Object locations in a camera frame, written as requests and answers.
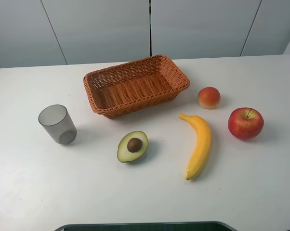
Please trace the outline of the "halved avocado with pit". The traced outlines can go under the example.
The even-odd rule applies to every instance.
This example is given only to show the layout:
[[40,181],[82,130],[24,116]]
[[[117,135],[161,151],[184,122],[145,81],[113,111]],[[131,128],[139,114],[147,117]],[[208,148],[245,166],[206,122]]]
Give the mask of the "halved avocado with pit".
[[130,132],[119,142],[117,159],[122,163],[134,161],[147,151],[148,144],[148,137],[143,131]]

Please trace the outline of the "brown wicker basket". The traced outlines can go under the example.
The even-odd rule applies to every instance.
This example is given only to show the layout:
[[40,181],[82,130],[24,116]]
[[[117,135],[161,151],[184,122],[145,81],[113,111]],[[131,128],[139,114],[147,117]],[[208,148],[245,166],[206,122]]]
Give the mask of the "brown wicker basket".
[[90,72],[83,83],[93,112],[107,118],[171,101],[190,85],[181,69],[161,54]]

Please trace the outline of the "yellow banana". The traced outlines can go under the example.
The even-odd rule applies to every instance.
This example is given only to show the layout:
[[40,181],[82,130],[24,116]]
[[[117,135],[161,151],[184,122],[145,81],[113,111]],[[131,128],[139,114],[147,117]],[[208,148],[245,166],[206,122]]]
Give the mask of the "yellow banana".
[[197,134],[196,147],[185,171],[185,179],[191,180],[202,172],[207,162],[211,150],[211,128],[207,121],[200,116],[179,114],[178,117],[186,121]]

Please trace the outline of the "orange peach half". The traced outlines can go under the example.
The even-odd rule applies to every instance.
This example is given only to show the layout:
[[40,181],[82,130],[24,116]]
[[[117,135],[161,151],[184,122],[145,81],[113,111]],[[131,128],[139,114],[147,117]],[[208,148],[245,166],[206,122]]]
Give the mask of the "orange peach half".
[[198,104],[204,109],[215,109],[220,100],[221,95],[214,87],[205,87],[198,93]]

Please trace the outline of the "grey translucent plastic cup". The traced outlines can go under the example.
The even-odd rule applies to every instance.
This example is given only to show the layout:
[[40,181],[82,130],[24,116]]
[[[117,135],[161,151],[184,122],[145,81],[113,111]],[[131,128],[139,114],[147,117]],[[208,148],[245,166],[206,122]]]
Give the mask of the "grey translucent plastic cup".
[[58,144],[68,145],[77,136],[77,129],[65,106],[54,104],[43,109],[38,121],[50,137]]

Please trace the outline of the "red apple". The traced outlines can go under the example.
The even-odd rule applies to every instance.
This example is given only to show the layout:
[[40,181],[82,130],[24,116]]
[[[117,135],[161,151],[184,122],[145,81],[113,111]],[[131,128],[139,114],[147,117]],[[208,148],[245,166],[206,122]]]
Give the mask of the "red apple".
[[231,113],[227,125],[230,133],[237,139],[250,140],[260,134],[264,119],[257,110],[241,107]]

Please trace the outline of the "dark screen edge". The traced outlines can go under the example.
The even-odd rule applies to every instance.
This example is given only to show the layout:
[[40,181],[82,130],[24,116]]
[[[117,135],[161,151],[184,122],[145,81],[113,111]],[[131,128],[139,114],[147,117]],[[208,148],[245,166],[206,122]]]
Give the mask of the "dark screen edge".
[[219,222],[166,222],[64,225],[56,231],[234,231]]

